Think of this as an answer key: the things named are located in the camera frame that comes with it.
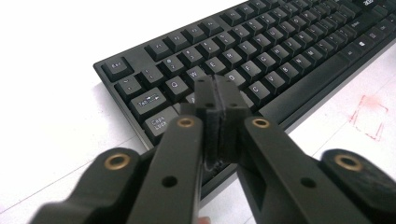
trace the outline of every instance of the keyboard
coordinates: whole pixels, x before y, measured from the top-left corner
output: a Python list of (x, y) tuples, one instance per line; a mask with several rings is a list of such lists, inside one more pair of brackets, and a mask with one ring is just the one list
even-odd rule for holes
[[(232, 80), (254, 115), (284, 130), (395, 42), (396, 0), (250, 0), (93, 65), (147, 149), (194, 82)], [(234, 164), (204, 171), (202, 198)]]

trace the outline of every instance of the red stain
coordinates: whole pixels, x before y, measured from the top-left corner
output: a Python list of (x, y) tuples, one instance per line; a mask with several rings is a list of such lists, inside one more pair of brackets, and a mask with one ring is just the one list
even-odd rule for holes
[(378, 97), (363, 95), (349, 122), (358, 131), (365, 133), (375, 141), (379, 141), (387, 113), (388, 109), (381, 105)]

